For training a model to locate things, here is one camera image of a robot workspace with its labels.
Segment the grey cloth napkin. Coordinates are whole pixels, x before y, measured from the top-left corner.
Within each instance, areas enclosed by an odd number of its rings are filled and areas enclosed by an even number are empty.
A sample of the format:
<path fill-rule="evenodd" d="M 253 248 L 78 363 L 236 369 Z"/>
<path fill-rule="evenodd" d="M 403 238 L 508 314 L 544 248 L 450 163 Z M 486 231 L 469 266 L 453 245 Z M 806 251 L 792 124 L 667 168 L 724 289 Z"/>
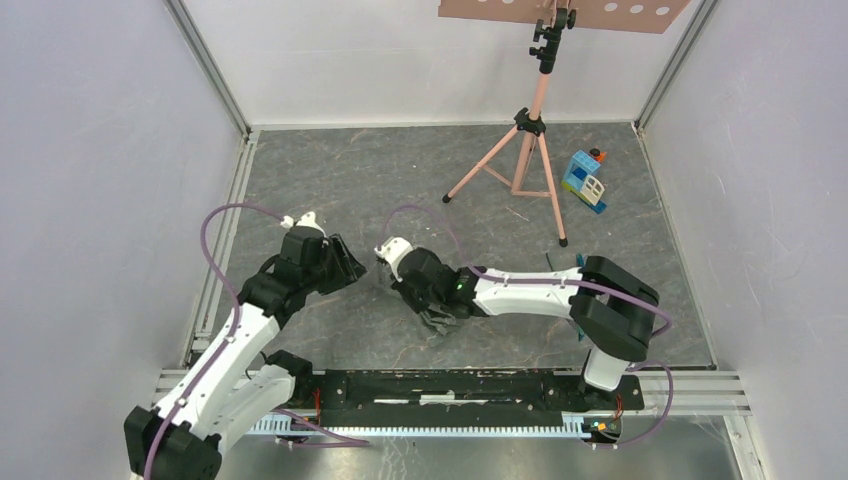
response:
<path fill-rule="evenodd" d="M 460 326 L 460 322 L 447 314 L 424 304 L 409 286 L 397 280 L 389 265 L 381 260 L 376 263 L 377 284 L 386 292 L 399 298 L 412 312 L 415 313 L 423 326 L 441 336 L 451 334 Z"/>

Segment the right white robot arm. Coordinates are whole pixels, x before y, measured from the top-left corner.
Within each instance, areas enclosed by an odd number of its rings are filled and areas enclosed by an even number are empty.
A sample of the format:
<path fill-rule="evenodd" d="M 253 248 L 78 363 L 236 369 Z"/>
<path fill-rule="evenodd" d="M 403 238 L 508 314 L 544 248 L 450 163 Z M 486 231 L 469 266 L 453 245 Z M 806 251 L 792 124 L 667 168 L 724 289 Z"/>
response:
<path fill-rule="evenodd" d="M 453 269 L 432 251 L 400 237 L 377 247 L 375 254 L 392 289 L 441 333 L 460 320 L 507 314 L 572 321 L 593 344 L 577 382 L 580 400 L 591 408 L 612 401 L 627 368 L 646 360 L 660 314 L 655 289 L 601 256 L 560 271 Z"/>

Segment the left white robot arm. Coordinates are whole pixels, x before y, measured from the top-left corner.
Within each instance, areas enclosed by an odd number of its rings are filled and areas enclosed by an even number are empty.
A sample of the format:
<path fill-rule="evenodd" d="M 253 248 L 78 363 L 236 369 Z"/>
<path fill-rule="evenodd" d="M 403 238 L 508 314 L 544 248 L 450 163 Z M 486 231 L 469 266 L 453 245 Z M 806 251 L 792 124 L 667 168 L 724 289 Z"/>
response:
<path fill-rule="evenodd" d="M 291 226 L 279 253 L 249 277 L 218 336 L 188 373 L 153 407 L 124 422 L 132 473 L 144 479 L 213 479 L 232 446 L 271 409 L 306 405 L 313 379 L 285 352 L 268 357 L 244 386 L 236 384 L 260 351 L 304 308 L 366 272 L 338 234 L 312 221 Z"/>

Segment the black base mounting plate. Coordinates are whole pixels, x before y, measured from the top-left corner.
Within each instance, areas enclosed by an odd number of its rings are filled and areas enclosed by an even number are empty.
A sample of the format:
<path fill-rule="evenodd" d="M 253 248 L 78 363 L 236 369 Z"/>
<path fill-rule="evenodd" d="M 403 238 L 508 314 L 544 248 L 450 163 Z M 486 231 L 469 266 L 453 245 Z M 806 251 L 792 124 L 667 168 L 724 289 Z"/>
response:
<path fill-rule="evenodd" d="M 555 369 L 326 370 L 301 375 L 282 408 L 331 427 L 548 427 L 565 414 L 641 411 L 634 375 L 612 392 Z"/>

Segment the pink music stand tripod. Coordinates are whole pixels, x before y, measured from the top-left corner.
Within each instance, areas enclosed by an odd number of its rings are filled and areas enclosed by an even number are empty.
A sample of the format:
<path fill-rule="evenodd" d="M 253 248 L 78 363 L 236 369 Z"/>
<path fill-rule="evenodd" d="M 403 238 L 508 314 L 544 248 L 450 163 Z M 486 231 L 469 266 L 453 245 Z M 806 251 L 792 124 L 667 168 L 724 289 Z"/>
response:
<path fill-rule="evenodd" d="M 539 62 L 539 77 L 530 106 L 516 113 L 513 126 L 442 197 L 442 202 L 451 202 L 477 174 L 486 171 L 509 187 L 515 196 L 548 198 L 552 204 L 559 245 L 566 247 L 568 237 L 547 145 L 547 126 L 542 118 L 563 35 L 576 27 L 661 34 L 687 6 L 686 1 L 442 1 L 438 6 L 441 17 L 533 24 L 533 45 L 528 54 Z M 512 178 L 507 178 L 493 169 L 490 161 L 519 134 L 523 141 L 515 173 Z M 523 188 L 527 168 L 535 152 L 541 155 L 547 182 L 544 191 Z"/>

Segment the colourful toy block house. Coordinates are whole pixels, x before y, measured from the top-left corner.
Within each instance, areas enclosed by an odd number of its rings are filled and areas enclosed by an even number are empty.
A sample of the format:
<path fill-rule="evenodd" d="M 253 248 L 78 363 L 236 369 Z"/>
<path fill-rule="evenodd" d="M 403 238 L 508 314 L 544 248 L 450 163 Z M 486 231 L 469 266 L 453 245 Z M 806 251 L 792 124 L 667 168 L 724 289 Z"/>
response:
<path fill-rule="evenodd" d="M 574 153 L 563 175 L 562 186 L 596 214 L 603 213 L 607 205 L 603 200 L 605 185 L 597 178 L 597 174 L 606 158 L 607 153 L 598 148 L 588 152 L 578 150 Z"/>

